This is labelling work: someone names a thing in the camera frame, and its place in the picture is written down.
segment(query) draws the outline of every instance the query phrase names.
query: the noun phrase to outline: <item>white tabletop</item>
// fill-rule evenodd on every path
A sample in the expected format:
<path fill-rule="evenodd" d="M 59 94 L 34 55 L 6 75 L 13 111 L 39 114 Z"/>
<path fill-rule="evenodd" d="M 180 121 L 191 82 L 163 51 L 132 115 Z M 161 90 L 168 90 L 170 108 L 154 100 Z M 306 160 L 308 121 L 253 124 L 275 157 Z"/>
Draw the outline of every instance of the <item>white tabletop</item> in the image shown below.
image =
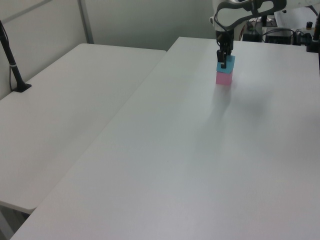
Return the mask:
<path fill-rule="evenodd" d="M 320 78 L 305 47 L 179 38 L 12 240 L 320 239 Z"/>
<path fill-rule="evenodd" d="M 165 51 L 81 44 L 0 101 L 0 205 L 31 213 Z"/>

